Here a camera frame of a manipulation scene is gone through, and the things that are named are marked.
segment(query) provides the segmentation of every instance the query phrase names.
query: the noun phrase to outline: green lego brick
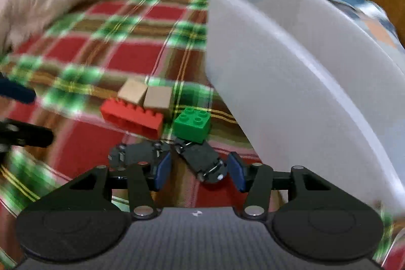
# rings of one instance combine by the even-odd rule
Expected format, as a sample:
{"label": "green lego brick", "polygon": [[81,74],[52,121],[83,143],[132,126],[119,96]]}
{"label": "green lego brick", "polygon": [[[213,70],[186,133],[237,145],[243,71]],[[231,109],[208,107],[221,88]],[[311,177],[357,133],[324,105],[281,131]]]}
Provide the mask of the green lego brick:
{"label": "green lego brick", "polygon": [[205,110],[187,107],[176,118],[173,129],[175,135],[183,140],[203,143],[209,133],[211,114]]}

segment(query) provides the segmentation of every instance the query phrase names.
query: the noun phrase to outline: bed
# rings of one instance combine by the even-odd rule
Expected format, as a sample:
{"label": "bed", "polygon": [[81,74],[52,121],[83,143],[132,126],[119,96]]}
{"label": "bed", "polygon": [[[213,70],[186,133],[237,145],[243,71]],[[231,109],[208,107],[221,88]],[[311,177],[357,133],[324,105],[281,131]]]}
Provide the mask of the bed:
{"label": "bed", "polygon": [[[208,109],[209,142],[222,157],[236,151],[248,163],[259,161],[205,76],[206,9],[207,0],[84,4],[2,60],[1,71],[35,88],[38,98],[29,106],[0,99],[1,115],[49,127],[56,136],[46,150],[15,148],[0,168],[0,263],[6,268],[23,256],[14,223],[24,207],[90,168],[107,165],[114,145],[141,139],[105,123],[99,112],[129,77],[173,86],[174,115],[186,106]],[[167,124],[163,139],[172,136]],[[241,207],[245,195],[229,177],[215,187],[200,184],[175,159],[169,182],[153,197],[160,206]],[[114,192],[113,203],[129,209],[124,191]],[[281,203],[275,193],[270,207]]]}

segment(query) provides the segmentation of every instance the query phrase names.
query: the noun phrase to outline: translucent container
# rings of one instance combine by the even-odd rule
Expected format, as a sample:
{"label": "translucent container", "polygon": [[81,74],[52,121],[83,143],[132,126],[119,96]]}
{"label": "translucent container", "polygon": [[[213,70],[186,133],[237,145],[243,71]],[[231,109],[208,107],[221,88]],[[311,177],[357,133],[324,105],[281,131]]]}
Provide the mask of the translucent container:
{"label": "translucent container", "polygon": [[207,77],[262,161],[303,165],[394,215],[405,213],[398,63],[326,0],[209,2]]}

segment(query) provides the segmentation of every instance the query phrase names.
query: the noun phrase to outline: red lego brick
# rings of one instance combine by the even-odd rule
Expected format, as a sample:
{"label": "red lego brick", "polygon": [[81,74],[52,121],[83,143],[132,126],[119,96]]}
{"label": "red lego brick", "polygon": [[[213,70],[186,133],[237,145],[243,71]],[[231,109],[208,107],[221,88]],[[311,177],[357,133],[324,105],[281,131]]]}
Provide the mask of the red lego brick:
{"label": "red lego brick", "polygon": [[104,101],[100,111],[104,120],[121,129],[149,139],[160,139],[163,129],[163,114],[144,110],[140,106],[117,99]]}

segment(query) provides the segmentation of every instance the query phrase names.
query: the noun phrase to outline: wooden block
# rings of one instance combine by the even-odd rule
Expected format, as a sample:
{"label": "wooden block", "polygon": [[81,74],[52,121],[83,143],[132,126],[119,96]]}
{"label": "wooden block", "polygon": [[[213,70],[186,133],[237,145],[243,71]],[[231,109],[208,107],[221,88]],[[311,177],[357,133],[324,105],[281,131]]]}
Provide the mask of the wooden block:
{"label": "wooden block", "polygon": [[142,106],[147,88],[148,86],[142,82],[128,79],[119,90],[117,96],[119,99]]}
{"label": "wooden block", "polygon": [[173,88],[170,86],[149,86],[143,107],[162,113],[165,119],[171,119],[173,111],[172,95]]}

